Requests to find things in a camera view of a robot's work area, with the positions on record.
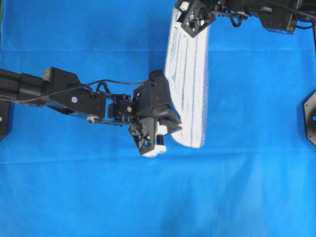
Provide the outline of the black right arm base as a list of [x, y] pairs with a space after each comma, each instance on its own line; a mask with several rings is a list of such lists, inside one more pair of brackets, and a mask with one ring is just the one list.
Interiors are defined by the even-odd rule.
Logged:
[[316, 92], [311, 94], [303, 104], [305, 133], [307, 139], [316, 145]]

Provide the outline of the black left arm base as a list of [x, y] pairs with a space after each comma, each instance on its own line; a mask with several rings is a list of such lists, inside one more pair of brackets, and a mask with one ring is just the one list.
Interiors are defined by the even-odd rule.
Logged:
[[0, 102], [0, 141], [2, 141], [12, 129], [13, 106], [11, 102]]

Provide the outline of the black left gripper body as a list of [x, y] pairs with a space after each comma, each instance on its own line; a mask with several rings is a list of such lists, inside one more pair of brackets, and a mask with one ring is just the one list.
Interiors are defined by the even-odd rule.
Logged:
[[139, 154], [153, 158], [166, 152], [164, 136], [167, 134], [167, 128], [165, 125], [159, 124], [157, 117], [146, 116], [141, 111], [144, 86], [140, 86], [133, 91], [132, 102], [135, 104], [135, 116], [131, 121], [129, 133], [138, 148]]

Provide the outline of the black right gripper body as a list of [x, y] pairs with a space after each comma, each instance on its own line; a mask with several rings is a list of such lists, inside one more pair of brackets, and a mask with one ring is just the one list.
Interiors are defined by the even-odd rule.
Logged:
[[216, 20], [212, 10], [201, 0], [178, 0], [174, 8], [181, 13], [176, 21], [192, 38], [195, 38]]

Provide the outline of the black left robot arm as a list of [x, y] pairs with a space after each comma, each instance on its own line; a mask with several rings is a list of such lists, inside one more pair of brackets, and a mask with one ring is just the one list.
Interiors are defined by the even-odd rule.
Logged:
[[49, 67], [42, 77], [7, 70], [0, 72], [0, 136], [9, 133], [13, 103], [49, 107], [92, 124], [128, 125], [139, 154], [155, 157], [166, 151], [165, 135], [182, 129], [162, 70], [137, 82], [133, 95], [112, 93], [108, 80], [83, 84], [76, 74]]

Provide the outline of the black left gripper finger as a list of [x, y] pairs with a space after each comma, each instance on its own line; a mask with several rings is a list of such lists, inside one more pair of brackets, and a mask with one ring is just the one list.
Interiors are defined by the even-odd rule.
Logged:
[[162, 104], [158, 106], [158, 122], [167, 127], [178, 127], [181, 124], [181, 119], [173, 105]]
[[178, 124], [168, 124], [166, 125], [167, 134], [172, 134], [182, 130], [182, 126]]

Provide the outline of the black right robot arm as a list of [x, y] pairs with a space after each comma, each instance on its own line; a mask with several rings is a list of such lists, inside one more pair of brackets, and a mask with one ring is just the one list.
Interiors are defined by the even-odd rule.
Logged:
[[267, 31], [290, 35], [296, 29], [316, 27], [314, 0], [179, 0], [174, 8], [180, 11], [176, 21], [192, 38], [217, 17], [229, 18], [232, 26], [237, 28], [253, 16]]

